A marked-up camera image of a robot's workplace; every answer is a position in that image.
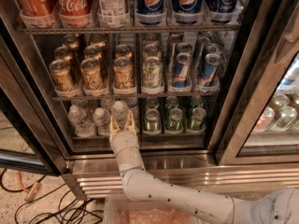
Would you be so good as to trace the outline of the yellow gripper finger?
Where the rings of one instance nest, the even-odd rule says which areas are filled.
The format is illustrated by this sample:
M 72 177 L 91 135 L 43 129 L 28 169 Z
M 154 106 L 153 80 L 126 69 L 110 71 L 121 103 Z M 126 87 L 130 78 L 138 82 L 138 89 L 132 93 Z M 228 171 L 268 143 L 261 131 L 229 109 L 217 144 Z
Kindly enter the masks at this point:
M 128 116 L 125 123 L 125 130 L 130 131 L 132 133 L 135 132 L 135 119 L 134 119 L 134 114 L 131 110 L 128 111 Z
M 116 121 L 116 119 L 113 116 L 111 116 L 110 117 L 110 133 L 115 134 L 115 133 L 118 133 L 120 130 L 121 129 L 120 129 L 118 122 Z

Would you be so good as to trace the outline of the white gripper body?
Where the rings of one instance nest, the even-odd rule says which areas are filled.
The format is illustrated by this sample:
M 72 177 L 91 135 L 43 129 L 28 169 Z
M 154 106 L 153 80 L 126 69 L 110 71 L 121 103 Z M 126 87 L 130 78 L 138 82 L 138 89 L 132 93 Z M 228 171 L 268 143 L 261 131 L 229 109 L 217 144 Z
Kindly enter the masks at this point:
M 138 137 L 135 133 L 130 131 L 116 133 L 110 140 L 110 146 L 121 175 L 125 175 L 129 170 L 144 167 L 139 151 Z

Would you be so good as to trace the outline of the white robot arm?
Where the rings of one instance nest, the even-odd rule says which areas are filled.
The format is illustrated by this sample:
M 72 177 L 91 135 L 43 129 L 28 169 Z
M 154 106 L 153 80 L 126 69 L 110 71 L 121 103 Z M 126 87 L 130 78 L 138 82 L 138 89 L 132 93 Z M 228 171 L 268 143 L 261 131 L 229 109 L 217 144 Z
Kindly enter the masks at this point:
M 253 202 L 169 184 L 151 175 L 139 151 L 132 113 L 123 128 L 110 118 L 109 142 L 123 191 L 132 201 L 167 203 L 209 224 L 299 224 L 299 189 L 279 189 Z

